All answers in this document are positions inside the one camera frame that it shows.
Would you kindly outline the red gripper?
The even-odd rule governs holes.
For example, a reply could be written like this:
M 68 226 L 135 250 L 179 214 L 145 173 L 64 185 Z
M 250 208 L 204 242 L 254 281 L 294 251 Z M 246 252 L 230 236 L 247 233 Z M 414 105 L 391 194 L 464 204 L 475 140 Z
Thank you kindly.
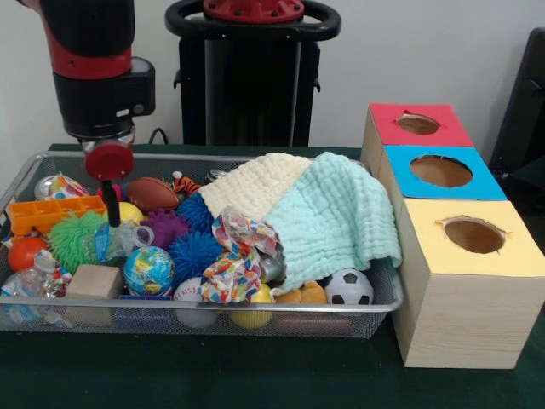
M 106 206 L 109 224 L 118 228 L 121 224 L 119 202 L 111 181 L 123 179 L 132 172 L 132 147 L 121 142 L 101 143 L 85 153 L 84 166 L 89 176 L 102 181 L 101 198 Z

